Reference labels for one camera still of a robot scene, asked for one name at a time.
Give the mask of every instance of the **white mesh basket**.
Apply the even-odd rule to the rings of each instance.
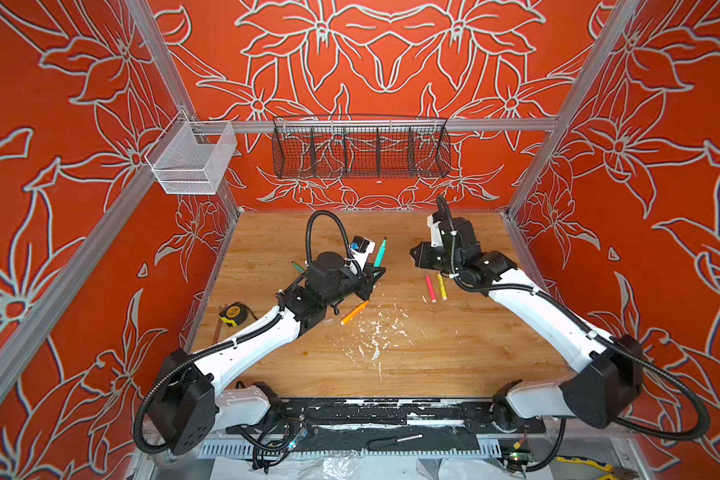
[[[187,121],[183,114],[177,115],[146,156],[167,194],[214,194],[224,178],[237,147],[232,124],[223,122],[221,135],[208,138],[192,131],[192,126],[199,123]]]

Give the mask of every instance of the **floral wallpaper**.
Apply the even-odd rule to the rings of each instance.
[[[658,478],[720,478],[720,2],[642,2],[519,214],[568,306],[706,401],[696,442],[640,439]],[[625,417],[681,430],[653,374]]]
[[[0,347],[175,115],[121,0],[0,1]],[[0,478],[121,478],[230,227],[151,187],[0,406]]]
[[[230,120],[554,117],[614,3],[150,0],[201,118]],[[249,210],[497,209],[544,134],[454,132],[449,176],[381,181],[279,180],[268,137],[241,134],[227,172]]]

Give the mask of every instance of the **robotic arm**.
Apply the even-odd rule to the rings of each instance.
[[[330,216],[338,225],[346,256],[323,252],[312,260],[312,225],[321,215]],[[215,398],[251,365],[325,319],[329,306],[338,314],[338,304],[353,293],[368,300],[374,284],[386,271],[368,262],[374,248],[375,243],[362,236],[349,243],[344,226],[333,213],[319,210],[310,216],[307,270],[276,294],[277,305],[248,327],[192,355],[178,349],[168,356],[136,412],[136,446],[149,454],[169,448],[178,456],[198,445],[212,430],[261,421],[270,407],[279,403],[266,384],[235,389],[223,405],[217,405]],[[144,439],[142,424],[147,413],[166,440],[163,445],[152,446]]]
[[[461,289],[482,293],[506,306],[536,330],[566,359],[575,374],[547,382],[510,382],[494,395],[492,417],[502,431],[513,432],[524,418],[578,417],[605,428],[612,422],[672,440],[692,440],[710,425],[702,401],[680,380],[643,359],[642,345],[629,335],[617,339],[557,302],[518,265],[500,252],[484,253],[469,220],[451,216],[438,197],[438,211],[427,218],[431,241],[411,249],[417,267],[439,270]],[[618,417],[640,394],[643,369],[667,380],[685,394],[699,416],[687,432],[662,432]]]

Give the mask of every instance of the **teal marker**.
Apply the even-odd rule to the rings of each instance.
[[[376,254],[376,261],[373,263],[374,266],[381,266],[382,265],[382,258],[384,258],[384,250],[387,249],[387,237],[384,237],[384,240],[382,240],[382,245],[378,248],[378,253]]]

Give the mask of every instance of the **pink marker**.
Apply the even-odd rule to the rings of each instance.
[[[438,301],[438,298],[434,296],[434,288],[432,287],[432,280],[430,280],[429,275],[425,277],[427,279],[427,288],[429,288],[429,299],[432,300],[432,303],[435,303]]]

